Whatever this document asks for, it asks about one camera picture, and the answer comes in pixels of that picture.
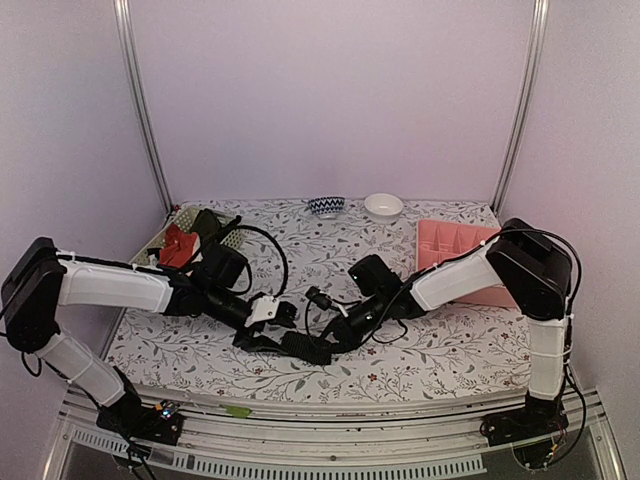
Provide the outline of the black striped underwear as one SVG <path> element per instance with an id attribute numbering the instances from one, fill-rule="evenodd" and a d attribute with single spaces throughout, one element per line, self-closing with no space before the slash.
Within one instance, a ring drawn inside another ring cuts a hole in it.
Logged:
<path id="1" fill-rule="evenodd" d="M 294 331 L 286 332 L 281 339 L 281 348 L 286 354 L 312 365 L 330 365 L 331 347 L 325 339 Z"/>

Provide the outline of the red cloth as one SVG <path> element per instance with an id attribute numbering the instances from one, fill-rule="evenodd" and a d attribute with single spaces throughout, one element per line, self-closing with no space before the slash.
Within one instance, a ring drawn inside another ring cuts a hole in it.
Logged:
<path id="1" fill-rule="evenodd" d="M 171 224 L 165 232 L 165 246 L 160 250 L 158 263 L 172 268 L 184 267 L 200 244 L 197 233 L 186 233 Z"/>

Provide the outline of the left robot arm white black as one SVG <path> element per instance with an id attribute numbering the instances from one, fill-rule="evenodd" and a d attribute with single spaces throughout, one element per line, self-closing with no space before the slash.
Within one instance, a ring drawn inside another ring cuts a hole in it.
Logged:
<path id="1" fill-rule="evenodd" d="M 262 335 L 265 325 L 292 328 L 297 309 L 283 291 L 245 300 L 234 285 L 250 271 L 245 256 L 217 238 L 196 248 L 184 265 L 140 267 L 78 256 L 36 239 L 1 287 L 4 336 L 22 354 L 36 356 L 84 390 L 128 434 L 148 426 L 126 376 L 65 332 L 56 321 L 60 306 L 133 308 L 165 316 L 205 314 L 233 329 L 247 351 L 277 353 L 277 342 Z"/>

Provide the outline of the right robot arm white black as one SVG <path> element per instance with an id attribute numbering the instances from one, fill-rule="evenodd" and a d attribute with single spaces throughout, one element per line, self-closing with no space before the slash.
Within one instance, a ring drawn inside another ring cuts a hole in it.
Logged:
<path id="1" fill-rule="evenodd" d="M 569 241 L 512 218 L 469 251 L 405 280 L 377 255 L 363 258 L 349 274 L 365 299 L 322 331 L 334 354 L 360 348 L 388 319 L 421 317 L 485 288 L 504 287 L 529 325 L 530 380 L 517 427 L 537 436 L 554 422 L 568 379 L 570 324 L 583 276 Z"/>

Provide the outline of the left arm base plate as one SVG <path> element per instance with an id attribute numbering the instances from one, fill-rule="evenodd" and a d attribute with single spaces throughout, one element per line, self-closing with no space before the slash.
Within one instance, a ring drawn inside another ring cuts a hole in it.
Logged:
<path id="1" fill-rule="evenodd" d="M 119 434 L 126 440 L 140 439 L 176 446 L 185 417 L 162 407 L 144 406 L 137 399 L 122 398 L 109 407 L 101 407 L 96 425 Z"/>

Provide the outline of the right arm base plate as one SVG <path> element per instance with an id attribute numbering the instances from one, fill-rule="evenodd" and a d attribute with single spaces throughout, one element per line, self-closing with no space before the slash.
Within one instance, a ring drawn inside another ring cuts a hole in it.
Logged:
<path id="1" fill-rule="evenodd" d="M 483 416 L 479 433 L 490 446 L 497 446 L 560 432 L 568 426 L 564 411 L 547 417 L 522 407 Z"/>

